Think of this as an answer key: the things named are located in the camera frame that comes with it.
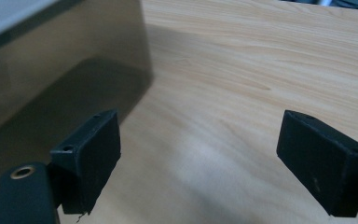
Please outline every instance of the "light wood surface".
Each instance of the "light wood surface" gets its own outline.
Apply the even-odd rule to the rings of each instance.
[[[329,217],[275,151],[285,109],[358,140],[358,10],[142,3],[154,80],[79,223],[358,223]]]

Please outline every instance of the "black mount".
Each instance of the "black mount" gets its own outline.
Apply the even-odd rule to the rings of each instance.
[[[278,157],[328,215],[358,213],[358,142],[320,120],[285,111]]]
[[[60,223],[90,213],[120,158],[117,112],[94,115],[50,151],[51,163],[30,162],[0,178],[0,224]]]

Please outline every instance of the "wooden table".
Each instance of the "wooden table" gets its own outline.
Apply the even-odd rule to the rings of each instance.
[[[329,217],[276,155],[285,109],[358,140],[358,10],[143,5],[154,80],[122,123],[122,158],[80,223],[358,223]]]

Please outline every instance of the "wood grain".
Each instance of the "wood grain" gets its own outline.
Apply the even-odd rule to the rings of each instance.
[[[358,140],[358,10],[143,6],[154,82],[122,123],[122,158],[79,223],[358,223],[329,217],[275,152],[284,109]]]

